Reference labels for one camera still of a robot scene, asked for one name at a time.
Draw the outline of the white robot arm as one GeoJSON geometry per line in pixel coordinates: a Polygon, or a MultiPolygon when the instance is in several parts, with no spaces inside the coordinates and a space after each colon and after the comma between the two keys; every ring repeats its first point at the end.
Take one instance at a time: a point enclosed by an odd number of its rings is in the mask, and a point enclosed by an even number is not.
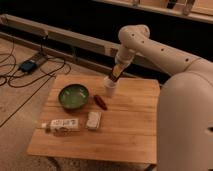
{"type": "Polygon", "coordinates": [[[169,75],[157,103],[157,171],[213,171],[213,62],[159,43],[146,25],[127,25],[108,80],[136,54],[169,75]]]}

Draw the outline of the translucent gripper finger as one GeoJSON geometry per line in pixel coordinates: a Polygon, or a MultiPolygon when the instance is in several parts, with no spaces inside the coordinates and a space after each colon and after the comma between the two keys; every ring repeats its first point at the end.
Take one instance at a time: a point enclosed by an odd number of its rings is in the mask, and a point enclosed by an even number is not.
{"type": "Polygon", "coordinates": [[[117,75],[116,73],[118,70],[120,70],[119,67],[115,65],[109,74],[109,79],[112,80],[113,82],[116,82],[116,75],[117,75]]]}
{"type": "Polygon", "coordinates": [[[124,70],[121,70],[121,69],[117,71],[117,73],[116,73],[116,74],[117,74],[117,75],[116,75],[116,81],[118,81],[118,79],[122,76],[123,71],[124,71],[124,70]]]}

